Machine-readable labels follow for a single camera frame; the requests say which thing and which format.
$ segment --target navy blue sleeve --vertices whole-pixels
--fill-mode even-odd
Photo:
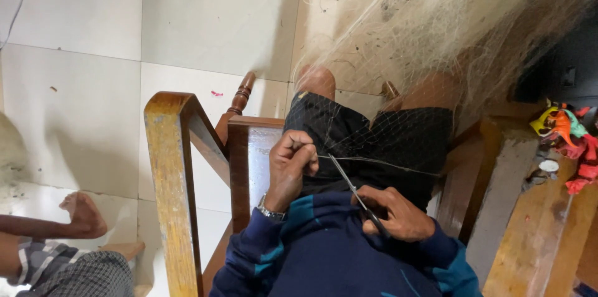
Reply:
[[[214,276],[209,296],[255,296],[262,290],[283,251],[281,228],[282,223],[254,209],[247,228],[230,237],[224,266]]]
[[[428,256],[430,272],[446,297],[481,297],[478,277],[465,260],[465,246],[448,237],[436,220],[434,234],[419,243],[419,249]]]

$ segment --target scissors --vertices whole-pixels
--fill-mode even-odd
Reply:
[[[355,198],[357,198],[357,201],[359,201],[359,203],[361,204],[361,208],[365,211],[365,215],[374,223],[376,228],[378,228],[378,231],[380,231],[380,233],[385,238],[391,238],[392,237],[391,233],[389,233],[386,230],[386,228],[384,228],[384,226],[382,225],[382,222],[380,222],[380,219],[378,219],[378,217],[374,214],[374,212],[372,212],[371,209],[367,208],[367,206],[363,203],[363,201],[357,194],[357,187],[355,187],[353,185],[353,183],[351,182],[351,180],[349,180],[349,177],[347,177],[347,174],[343,171],[343,168],[340,167],[340,164],[339,164],[339,162],[337,162],[336,158],[333,157],[333,155],[330,153],[328,154],[328,156],[330,156],[330,160],[333,161],[334,166],[337,167],[340,174],[343,176],[345,181],[347,181],[347,183],[349,184],[349,188],[351,189],[351,192],[353,192],[353,194],[355,195]]]

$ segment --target black shorts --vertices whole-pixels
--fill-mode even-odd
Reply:
[[[303,178],[302,196],[349,190],[331,153],[357,188],[394,187],[426,211],[452,128],[451,110],[415,108],[379,112],[370,129],[370,121],[357,111],[302,92],[293,98],[284,131],[307,132],[318,151],[319,171]]]

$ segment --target wristwatch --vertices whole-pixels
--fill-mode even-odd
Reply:
[[[259,200],[258,211],[260,211],[265,217],[271,219],[274,222],[283,222],[285,220],[285,217],[287,217],[286,213],[271,212],[271,211],[265,209],[264,200],[265,200],[266,194],[268,194],[268,192],[266,192],[262,196],[262,198]]]

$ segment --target hand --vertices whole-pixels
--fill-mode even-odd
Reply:
[[[362,186],[358,191],[359,197],[370,208],[393,238],[397,240],[416,242],[422,241],[434,234],[436,225],[432,218],[427,216],[410,201],[405,199],[394,187],[385,190]],[[357,203],[355,196],[351,199]],[[383,220],[378,212],[386,211],[387,220]],[[368,235],[377,235],[378,228],[370,220],[363,223],[363,232]]]
[[[301,193],[303,173],[315,175],[318,154],[313,140],[303,131],[288,130],[270,150],[270,188],[264,208],[283,213]]]

